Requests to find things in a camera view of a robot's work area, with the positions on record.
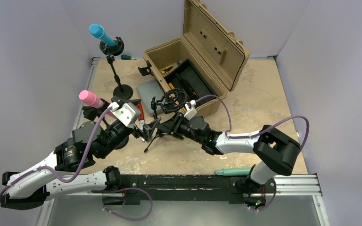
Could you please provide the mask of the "blue microphone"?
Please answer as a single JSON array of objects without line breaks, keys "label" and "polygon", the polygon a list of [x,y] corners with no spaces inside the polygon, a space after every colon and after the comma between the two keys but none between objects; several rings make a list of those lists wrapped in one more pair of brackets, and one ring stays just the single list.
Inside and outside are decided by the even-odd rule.
[{"label": "blue microphone", "polygon": [[94,38],[101,40],[109,47],[115,47],[117,45],[116,42],[106,34],[103,26],[99,24],[91,24],[89,26],[89,32]]}]

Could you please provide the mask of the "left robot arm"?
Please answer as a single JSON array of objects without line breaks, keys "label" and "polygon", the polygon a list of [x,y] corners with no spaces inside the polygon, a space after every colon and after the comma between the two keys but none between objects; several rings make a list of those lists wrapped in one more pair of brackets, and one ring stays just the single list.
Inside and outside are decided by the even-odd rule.
[{"label": "left robot arm", "polygon": [[93,166],[97,158],[105,159],[129,136],[151,139],[160,118],[155,117],[151,123],[139,128],[136,125],[141,114],[138,103],[139,99],[118,97],[114,97],[112,103],[104,102],[93,110],[94,119],[73,130],[72,136],[44,160],[23,172],[5,172],[1,207],[29,210],[65,194],[119,191],[122,180],[117,167],[109,166],[88,175],[81,174],[81,170]]}]

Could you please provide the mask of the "black tripod shock mount stand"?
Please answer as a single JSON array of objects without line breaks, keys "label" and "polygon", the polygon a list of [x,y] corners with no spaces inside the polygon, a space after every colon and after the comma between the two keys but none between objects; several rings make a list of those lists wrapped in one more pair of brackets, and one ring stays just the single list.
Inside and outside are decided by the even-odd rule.
[{"label": "black tripod shock mount stand", "polygon": [[[154,114],[153,114],[154,120],[158,119],[158,116],[157,116],[157,107],[158,106],[160,106],[160,108],[163,110],[163,112],[165,114],[168,114],[168,113],[178,112],[180,109],[183,108],[183,106],[186,104],[186,102],[187,102],[187,94],[182,89],[171,89],[171,90],[167,91],[166,93],[164,93],[163,96],[159,100],[156,100],[156,98],[153,97],[150,105],[151,105],[151,109],[154,112]],[[144,153],[146,153],[148,151],[149,147],[151,146],[151,144],[153,143],[153,141],[156,138],[163,137],[163,136],[173,136],[174,129],[172,129],[171,126],[173,126],[173,124],[176,120],[170,119],[170,121],[171,121],[171,125],[167,130],[163,130],[161,128],[164,126],[164,123],[160,123],[157,125],[156,135],[150,141],[149,145],[145,148]]]}]

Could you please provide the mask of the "black round base mic stand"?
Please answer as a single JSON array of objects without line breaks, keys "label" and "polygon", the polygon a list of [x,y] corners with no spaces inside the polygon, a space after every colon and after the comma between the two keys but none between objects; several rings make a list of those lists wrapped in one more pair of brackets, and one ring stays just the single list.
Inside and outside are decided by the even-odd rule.
[{"label": "black round base mic stand", "polygon": [[[90,121],[94,121],[97,117],[99,118],[101,116],[101,114],[103,113],[103,111],[109,106],[109,102],[104,100],[104,99],[100,99],[103,103],[103,106],[101,108],[94,108],[92,106],[83,106],[82,107],[82,113],[83,113],[83,117],[85,119],[88,119]],[[128,143],[129,139],[126,138],[124,141],[122,141],[118,146],[115,147],[115,150],[121,149],[123,147],[125,147]]]}]

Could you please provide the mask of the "mint green microphone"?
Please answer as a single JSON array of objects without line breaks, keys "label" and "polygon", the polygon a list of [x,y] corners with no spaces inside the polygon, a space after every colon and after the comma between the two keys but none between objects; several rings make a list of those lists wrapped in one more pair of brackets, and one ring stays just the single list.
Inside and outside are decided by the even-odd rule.
[{"label": "mint green microphone", "polygon": [[214,171],[216,175],[219,176],[247,176],[250,172],[250,168],[224,168],[224,169],[217,169]]}]

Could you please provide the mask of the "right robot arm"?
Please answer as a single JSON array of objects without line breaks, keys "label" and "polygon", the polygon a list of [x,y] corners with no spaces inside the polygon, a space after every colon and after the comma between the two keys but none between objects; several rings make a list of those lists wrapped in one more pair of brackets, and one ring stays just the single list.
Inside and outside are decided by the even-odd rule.
[{"label": "right robot arm", "polygon": [[261,161],[251,168],[246,178],[246,186],[253,192],[276,175],[290,176],[302,149],[296,140],[271,125],[255,132],[226,134],[212,129],[202,116],[188,120],[181,113],[158,124],[157,131],[177,139],[193,140],[210,155],[255,154]]}]

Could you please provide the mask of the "pink microphone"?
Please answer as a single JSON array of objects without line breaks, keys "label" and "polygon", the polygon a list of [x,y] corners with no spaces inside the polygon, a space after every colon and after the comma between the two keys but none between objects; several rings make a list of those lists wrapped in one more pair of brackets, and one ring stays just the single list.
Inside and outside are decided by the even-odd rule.
[{"label": "pink microphone", "polygon": [[103,106],[100,98],[95,93],[88,90],[81,91],[79,99],[84,103],[84,106],[92,106],[94,108],[101,108]]}]

